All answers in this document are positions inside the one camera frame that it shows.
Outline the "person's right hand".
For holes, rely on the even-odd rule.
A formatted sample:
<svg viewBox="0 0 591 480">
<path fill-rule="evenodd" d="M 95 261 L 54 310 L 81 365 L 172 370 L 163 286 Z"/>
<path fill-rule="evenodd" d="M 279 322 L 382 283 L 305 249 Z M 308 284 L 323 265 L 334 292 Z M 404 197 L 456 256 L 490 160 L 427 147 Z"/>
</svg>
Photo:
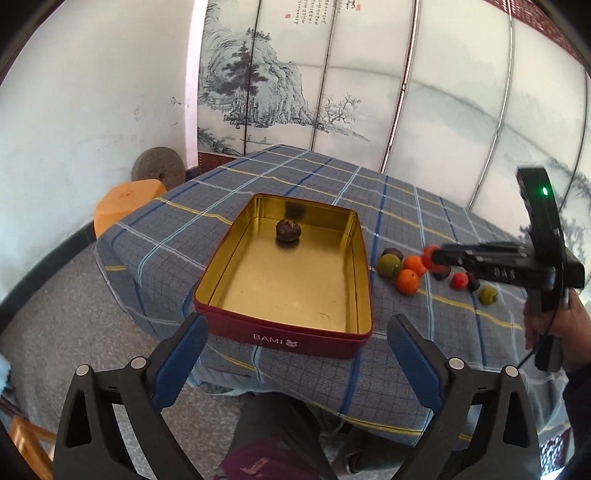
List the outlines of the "person's right hand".
<svg viewBox="0 0 591 480">
<path fill-rule="evenodd" d="M 562 368 L 570 373 L 590 364 L 590 316 L 581 303 L 576 290 L 569 291 L 569 308 L 552 312 L 535 313 L 527 300 L 523 310 L 526 349 L 533 349 L 541 335 L 548 330 L 550 336 L 561 339 Z"/>
</svg>

